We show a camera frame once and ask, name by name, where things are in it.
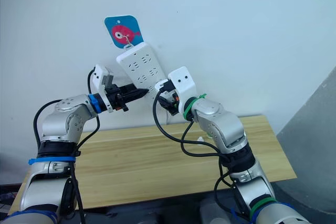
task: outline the gray wall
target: gray wall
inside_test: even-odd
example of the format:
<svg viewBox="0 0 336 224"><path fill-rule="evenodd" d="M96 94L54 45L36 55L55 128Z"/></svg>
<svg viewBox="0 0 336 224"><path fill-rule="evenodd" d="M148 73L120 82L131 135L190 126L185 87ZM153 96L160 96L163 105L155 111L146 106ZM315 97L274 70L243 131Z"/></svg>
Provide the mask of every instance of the gray wall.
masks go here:
<svg viewBox="0 0 336 224"><path fill-rule="evenodd" d="M301 203L336 213L336 68L277 135L298 178L277 184Z"/></svg>

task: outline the green cable tie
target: green cable tie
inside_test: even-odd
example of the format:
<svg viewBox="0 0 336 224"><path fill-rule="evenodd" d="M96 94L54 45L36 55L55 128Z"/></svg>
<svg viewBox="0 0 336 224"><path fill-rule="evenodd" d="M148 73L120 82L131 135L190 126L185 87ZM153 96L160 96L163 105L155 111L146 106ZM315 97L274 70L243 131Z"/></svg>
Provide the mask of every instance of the green cable tie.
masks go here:
<svg viewBox="0 0 336 224"><path fill-rule="evenodd" d="M212 136L211 136L211 134L209 134L209 133L206 133L206 136L208 137L208 138L213 138Z"/></svg>
<svg viewBox="0 0 336 224"><path fill-rule="evenodd" d="M185 109L185 111L184 111L184 113L183 113L183 117L184 117L184 119L187 120L187 114L188 114L189 110L191 110L191 107L193 106L193 104L194 104L198 99L200 99L200 98L205 98L205 96L206 96L206 94L201 94L201 95L199 96L199 98L195 98L195 99L188 105L188 107Z"/></svg>
<svg viewBox="0 0 336 224"><path fill-rule="evenodd" d="M261 201L258 201L258 203L256 203L256 204L252 207L252 209L251 209L251 211L250 211L250 220L252 219L252 217L253 217L255 211L256 211L260 206L262 206L263 204L265 204L265 203L267 203L267 202L271 202L271 201L272 201L272 202L277 202L273 197L268 197L268 198L262 199Z"/></svg>

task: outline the white power strip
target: white power strip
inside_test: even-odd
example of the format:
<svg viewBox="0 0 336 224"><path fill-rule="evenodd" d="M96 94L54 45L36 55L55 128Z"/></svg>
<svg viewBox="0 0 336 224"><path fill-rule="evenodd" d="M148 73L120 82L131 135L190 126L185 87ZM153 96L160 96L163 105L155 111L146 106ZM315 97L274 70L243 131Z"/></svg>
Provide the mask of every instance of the white power strip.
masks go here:
<svg viewBox="0 0 336 224"><path fill-rule="evenodd" d="M117 57L117 63L138 89L149 89L145 98L150 104L156 96L155 84L166 79L152 48L142 42Z"/></svg>

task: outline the blue tag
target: blue tag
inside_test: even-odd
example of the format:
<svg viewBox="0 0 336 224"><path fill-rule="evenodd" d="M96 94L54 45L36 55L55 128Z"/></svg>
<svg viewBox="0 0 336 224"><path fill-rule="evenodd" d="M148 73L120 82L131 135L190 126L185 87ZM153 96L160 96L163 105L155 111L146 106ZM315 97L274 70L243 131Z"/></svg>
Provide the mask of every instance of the blue tag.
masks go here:
<svg viewBox="0 0 336 224"><path fill-rule="evenodd" d="M105 25L113 43L119 48L129 48L143 42L138 22L133 16L108 17Z"/></svg>

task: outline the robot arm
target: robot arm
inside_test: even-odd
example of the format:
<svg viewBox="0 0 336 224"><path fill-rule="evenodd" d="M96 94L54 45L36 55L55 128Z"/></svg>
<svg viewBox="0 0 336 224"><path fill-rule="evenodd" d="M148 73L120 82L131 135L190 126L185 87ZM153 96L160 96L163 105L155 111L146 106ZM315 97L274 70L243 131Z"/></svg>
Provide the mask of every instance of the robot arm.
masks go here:
<svg viewBox="0 0 336 224"><path fill-rule="evenodd" d="M36 159L29 161L30 176L22 195L19 212L4 224L52 224L74 211L76 194L71 176L77 145L87 120L103 111L123 109L126 103L143 97L148 89L133 84L118 87L112 84L109 70L97 65L93 84L98 93L82 94L61 100L43 121L43 136Z"/></svg>
<svg viewBox="0 0 336 224"><path fill-rule="evenodd" d="M159 99L164 108L171 114L175 114L178 108L186 120L199 123L224 154L226 160L222 163L233 181L235 199L242 214L257 224L308 223L295 210L275 200L272 186L249 147L241 121L235 114L224 110L220 103L210 101L204 95L198 97L187 68L174 70L168 75L168 80L156 88L160 92L166 91L165 97Z"/></svg>

